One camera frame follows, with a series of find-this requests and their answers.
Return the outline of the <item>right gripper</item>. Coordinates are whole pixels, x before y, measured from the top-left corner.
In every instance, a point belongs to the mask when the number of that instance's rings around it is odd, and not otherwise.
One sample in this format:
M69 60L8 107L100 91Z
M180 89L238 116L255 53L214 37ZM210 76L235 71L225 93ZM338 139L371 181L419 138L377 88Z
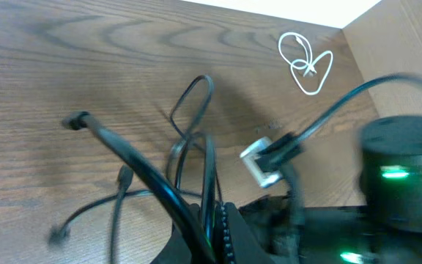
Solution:
M263 196L238 209L257 243L274 263L302 263L303 200L293 194Z

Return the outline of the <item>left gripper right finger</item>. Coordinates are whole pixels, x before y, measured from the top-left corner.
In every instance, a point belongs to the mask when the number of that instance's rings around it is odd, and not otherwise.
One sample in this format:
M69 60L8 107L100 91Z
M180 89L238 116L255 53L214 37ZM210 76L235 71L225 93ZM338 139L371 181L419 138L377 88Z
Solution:
M230 202L220 204L220 257L224 264L274 264Z

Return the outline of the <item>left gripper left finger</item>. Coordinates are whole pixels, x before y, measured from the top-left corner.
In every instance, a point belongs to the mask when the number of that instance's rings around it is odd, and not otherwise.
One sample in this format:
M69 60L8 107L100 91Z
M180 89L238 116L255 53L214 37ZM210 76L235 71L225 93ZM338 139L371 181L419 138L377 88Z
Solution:
M152 264L196 264L200 263L201 255L196 255L199 244L193 242L190 250L187 241L175 223L172 224L171 237L160 253L152 261Z

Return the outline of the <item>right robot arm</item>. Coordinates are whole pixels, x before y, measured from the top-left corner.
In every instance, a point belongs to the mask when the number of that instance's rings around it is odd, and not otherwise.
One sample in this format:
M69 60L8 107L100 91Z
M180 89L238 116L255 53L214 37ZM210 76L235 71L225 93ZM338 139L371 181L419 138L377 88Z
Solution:
M359 134L365 204L303 209L290 244L289 195L239 209L242 238L226 245L229 263L422 263L422 116L385 117Z

